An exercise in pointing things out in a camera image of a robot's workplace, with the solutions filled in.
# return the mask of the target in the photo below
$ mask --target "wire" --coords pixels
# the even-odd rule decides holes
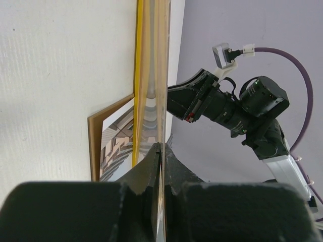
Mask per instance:
[[[233,79],[231,79],[230,77],[225,77],[223,80],[226,80],[226,81],[228,81],[228,82],[230,82],[230,83],[232,84],[232,86],[233,86],[233,90],[232,90],[232,92],[231,92],[231,96],[233,97],[233,99],[234,99],[237,103],[239,103],[238,98],[237,98],[237,97],[236,97],[236,95],[234,94],[234,91],[236,90],[236,87],[237,87],[237,85],[236,85],[235,81],[234,81]]]
[[[296,149],[296,147],[299,145],[299,143],[301,142],[301,140],[304,137],[304,134],[308,128],[309,122],[311,120],[311,116],[312,116],[312,111],[313,111],[313,87],[312,87],[312,82],[311,79],[305,69],[305,67],[291,54],[288,54],[287,52],[284,52],[280,49],[275,49],[275,48],[267,48],[267,47],[257,47],[254,49],[255,52],[268,52],[268,53],[274,53],[274,54],[278,54],[282,57],[285,57],[286,59],[290,60],[296,67],[297,69],[300,71],[302,77],[304,78],[305,81],[305,86],[306,86],[306,90],[307,90],[307,109],[306,109],[306,115],[305,115],[305,120],[304,120],[304,124],[303,127],[295,141],[295,143],[292,145],[291,149],[290,149],[290,153],[293,156],[293,158],[296,160],[297,157],[296,155],[294,155],[294,150]],[[305,181],[307,182],[308,186],[311,188],[311,190],[313,191],[313,193],[316,195],[317,199],[323,204],[323,199],[320,197],[320,195],[317,193],[317,191],[315,190],[315,188],[313,187],[313,185],[311,184],[311,181],[309,179],[309,177],[306,175],[302,165],[300,164],[300,162],[296,163],[302,173],[302,175],[305,178]],[[316,222],[322,222],[323,218],[317,219]]]
[[[296,149],[296,147],[299,145],[301,140],[304,137],[304,134],[308,128],[311,116],[312,116],[312,111],[313,111],[313,87],[312,87],[312,82],[311,79],[305,69],[305,67],[291,54],[288,54],[287,52],[284,52],[280,49],[275,49],[275,48],[266,48],[266,47],[258,47],[254,49],[255,52],[268,52],[268,53],[274,53],[278,54],[280,56],[285,57],[286,59],[290,60],[300,71],[302,74],[305,85],[306,85],[306,90],[307,90],[307,110],[306,110],[306,116],[305,116],[305,121],[303,124],[303,127],[301,129],[301,132],[299,133],[295,143],[292,145],[290,152],[293,155],[293,151]]]

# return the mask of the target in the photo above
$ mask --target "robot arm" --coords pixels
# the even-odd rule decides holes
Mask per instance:
[[[253,49],[249,46],[246,52]],[[294,158],[290,155],[284,133],[276,120],[288,106],[286,92],[272,79],[261,76],[240,91],[240,100],[234,93],[220,90],[220,81],[237,67],[234,58],[241,52],[232,51],[227,44],[213,47],[218,68],[212,74],[201,69],[190,80],[168,88],[167,110],[189,123],[202,115],[231,131],[231,137],[245,135],[247,145],[270,169],[279,183],[293,186],[305,201],[312,202],[309,186]]]

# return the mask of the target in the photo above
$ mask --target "picture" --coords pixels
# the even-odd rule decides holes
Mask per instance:
[[[132,167],[134,99],[103,121],[100,181],[115,181]]]

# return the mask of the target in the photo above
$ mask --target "brown cardboard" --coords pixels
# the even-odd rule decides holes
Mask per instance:
[[[117,111],[127,102],[134,97],[131,94],[122,100],[114,103],[113,105],[106,107],[105,109],[97,112],[87,119],[89,130],[89,148],[90,148],[90,164],[91,164],[91,179],[94,182],[99,181],[99,169],[100,169],[100,155],[101,155],[101,137],[102,137],[102,124],[103,121],[109,117],[112,113]]]

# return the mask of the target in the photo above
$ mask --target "textured white surface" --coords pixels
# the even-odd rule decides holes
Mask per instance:
[[[133,92],[136,1],[0,2],[0,203],[90,180],[87,117]]]

